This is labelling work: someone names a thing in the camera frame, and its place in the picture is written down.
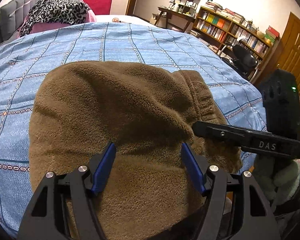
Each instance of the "metal screw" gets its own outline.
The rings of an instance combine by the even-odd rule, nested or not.
[[[78,168],[78,170],[80,171],[80,172],[84,172],[84,171],[86,171],[88,169],[88,167],[86,166],[86,165],[82,165],[82,166],[80,166],[79,168]]]
[[[47,172],[46,177],[47,178],[52,178],[53,177],[53,172],[52,171]]]
[[[218,166],[216,166],[216,165],[211,165],[209,167],[209,169],[210,169],[210,171],[218,171],[219,170]]]
[[[244,171],[243,174],[244,174],[244,176],[246,176],[248,178],[252,176],[250,171]]]

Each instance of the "wooden bookshelf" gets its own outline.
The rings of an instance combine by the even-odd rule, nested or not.
[[[218,28],[218,29],[220,29],[220,30],[223,30],[223,31],[225,31],[225,32],[227,31],[227,30],[224,30],[223,28],[221,28],[221,27],[219,27],[219,26],[215,25],[214,23],[211,23],[211,22],[208,22],[208,21],[204,20],[203,18],[200,18],[200,17],[197,17],[197,18],[199,18],[199,19],[203,20],[204,22],[207,22],[207,23],[211,24],[212,26],[215,26],[215,27],[217,27],[217,28]]]
[[[222,19],[224,21],[223,26],[220,27],[220,22],[222,23],[223,21],[220,21]],[[212,45],[216,46],[218,48],[218,51],[223,48],[225,45],[226,41],[233,42],[234,39],[237,39],[238,37],[236,34],[238,34],[237,29],[241,28],[243,31],[246,31],[246,36],[248,36],[249,39],[251,39],[251,42],[253,41],[254,44],[248,45],[244,41],[241,41],[242,45],[245,46],[246,49],[250,50],[252,55],[255,56],[260,63],[270,52],[271,50],[271,45],[265,42],[265,40],[261,39],[256,35],[256,33],[253,33],[251,30],[248,28],[242,26],[241,24],[238,24],[234,22],[233,20],[227,18],[224,15],[221,15],[213,10],[210,10],[208,8],[205,8],[203,6],[200,7],[200,10],[198,12],[198,15],[196,17],[196,20],[193,25],[193,30],[199,33],[201,38]],[[221,30],[224,32],[224,35],[221,40],[217,39],[218,34],[216,30]],[[258,47],[259,49],[262,48],[262,52],[259,53],[255,50],[255,48]],[[230,56],[233,56],[232,50],[231,49],[226,49],[224,50],[225,54],[230,54]]]
[[[196,31],[199,31],[200,33],[204,33],[205,35],[207,35],[207,36],[213,38],[214,40],[218,41],[218,42],[221,43],[222,45],[225,45],[222,41],[218,40],[217,38],[213,37],[212,35],[210,35],[210,34],[204,32],[204,31],[202,31],[202,30],[200,30],[200,29],[198,29],[198,28],[196,28],[196,27],[194,27],[194,29],[195,29]]]

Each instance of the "blue gripper pad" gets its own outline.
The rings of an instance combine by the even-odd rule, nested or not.
[[[94,193],[102,192],[107,184],[107,180],[112,169],[112,164],[115,159],[116,148],[114,143],[111,143],[103,155],[98,168],[93,174],[93,184],[91,190]]]
[[[203,174],[186,143],[181,146],[181,161],[186,167],[194,188],[202,195],[206,191]]]

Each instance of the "black chair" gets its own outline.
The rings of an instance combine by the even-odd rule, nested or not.
[[[225,57],[221,57],[222,52],[226,48],[232,48],[235,58],[229,60]],[[219,52],[219,57],[229,65],[233,70],[235,70],[242,78],[247,81],[252,81],[258,73],[258,61],[257,59],[245,48],[236,44],[232,45],[230,42],[225,42],[225,46]]]

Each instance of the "pink pillowcase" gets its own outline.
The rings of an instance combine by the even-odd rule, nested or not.
[[[23,24],[28,20],[29,16],[27,15],[25,20],[23,21]],[[91,22],[96,22],[96,15],[92,10],[89,10],[87,13],[86,21],[85,23],[91,23]],[[63,27],[70,26],[70,24],[66,23],[35,23],[32,25],[32,30],[30,34],[32,33],[39,33],[39,32],[44,32],[44,31],[49,31],[49,30],[55,30],[55,29],[60,29]]]

